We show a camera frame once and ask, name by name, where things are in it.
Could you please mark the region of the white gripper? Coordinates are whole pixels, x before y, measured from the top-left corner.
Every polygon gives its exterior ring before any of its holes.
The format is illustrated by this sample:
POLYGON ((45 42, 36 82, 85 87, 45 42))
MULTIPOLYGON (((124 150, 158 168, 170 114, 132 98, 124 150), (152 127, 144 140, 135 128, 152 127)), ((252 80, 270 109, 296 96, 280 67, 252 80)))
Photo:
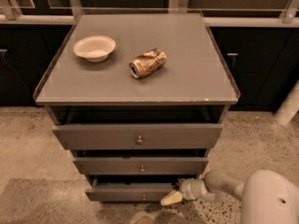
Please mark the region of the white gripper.
POLYGON ((188 201, 196 200, 208 194, 205 182, 203 179, 180 179, 179 191, 173 190, 161 199, 161 205, 167 206, 173 203, 180 203, 183 198, 188 201))

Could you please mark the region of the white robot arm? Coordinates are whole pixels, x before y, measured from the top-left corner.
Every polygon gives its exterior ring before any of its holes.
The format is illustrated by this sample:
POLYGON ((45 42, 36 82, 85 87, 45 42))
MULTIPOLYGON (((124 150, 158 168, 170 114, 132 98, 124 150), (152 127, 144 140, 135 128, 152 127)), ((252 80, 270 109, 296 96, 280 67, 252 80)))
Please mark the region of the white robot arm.
POLYGON ((183 179, 161 199, 161 205, 203 198, 223 202, 230 195, 241 202, 242 224, 298 224, 299 188, 268 170, 251 174, 245 182, 210 171, 203 178, 183 179))

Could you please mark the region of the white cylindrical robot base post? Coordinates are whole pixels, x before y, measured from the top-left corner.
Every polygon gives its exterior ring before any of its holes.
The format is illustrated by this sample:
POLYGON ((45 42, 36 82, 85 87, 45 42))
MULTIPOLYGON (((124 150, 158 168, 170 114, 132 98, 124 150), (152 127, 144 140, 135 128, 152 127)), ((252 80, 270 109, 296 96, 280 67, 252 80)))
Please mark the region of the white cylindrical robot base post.
POLYGON ((296 82, 284 102, 275 113, 275 120, 282 126, 286 126, 299 111, 299 80, 296 82))

